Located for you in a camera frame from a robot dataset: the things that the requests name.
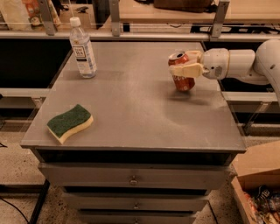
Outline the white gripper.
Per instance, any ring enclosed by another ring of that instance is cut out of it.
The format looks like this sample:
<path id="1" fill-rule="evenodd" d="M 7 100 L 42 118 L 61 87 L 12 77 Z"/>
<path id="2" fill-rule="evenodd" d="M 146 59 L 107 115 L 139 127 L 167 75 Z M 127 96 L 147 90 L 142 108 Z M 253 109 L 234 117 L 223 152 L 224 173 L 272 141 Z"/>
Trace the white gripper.
<path id="1" fill-rule="evenodd" d="M 229 50 L 213 48 L 206 52 L 186 51 L 185 54 L 188 57 L 188 63 L 191 64 L 169 66 L 172 75 L 185 78 L 197 78 L 203 75 L 210 80 L 222 80 L 226 77 L 229 65 Z"/>

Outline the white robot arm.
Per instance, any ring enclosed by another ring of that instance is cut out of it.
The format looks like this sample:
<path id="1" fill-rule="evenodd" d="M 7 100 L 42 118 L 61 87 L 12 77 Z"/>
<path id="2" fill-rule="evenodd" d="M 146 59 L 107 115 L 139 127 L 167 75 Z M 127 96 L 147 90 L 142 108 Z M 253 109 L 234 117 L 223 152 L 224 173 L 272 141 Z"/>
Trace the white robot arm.
<path id="1" fill-rule="evenodd" d="M 171 75 L 180 78 L 197 78 L 201 75 L 210 80 L 233 78 L 255 84 L 270 84 L 280 104 L 280 40 L 270 39 L 251 49 L 228 50 L 212 48 L 208 51 L 186 51 L 172 54 L 169 59 L 178 59 L 180 54 L 188 61 L 170 65 Z"/>

